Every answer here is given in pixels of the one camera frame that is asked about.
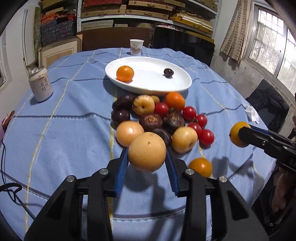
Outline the person's right hand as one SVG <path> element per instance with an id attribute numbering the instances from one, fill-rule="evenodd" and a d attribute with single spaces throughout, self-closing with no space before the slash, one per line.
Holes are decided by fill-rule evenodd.
<path id="1" fill-rule="evenodd" d="M 286 171 L 283 168 L 279 168 L 281 173 L 276 188 L 274 191 L 273 200 L 271 202 L 271 209 L 273 213 L 278 212 L 280 209 L 283 210 L 287 204 L 287 200 L 285 195 L 287 194 L 288 190 L 290 190 L 295 182 L 295 174 Z"/>

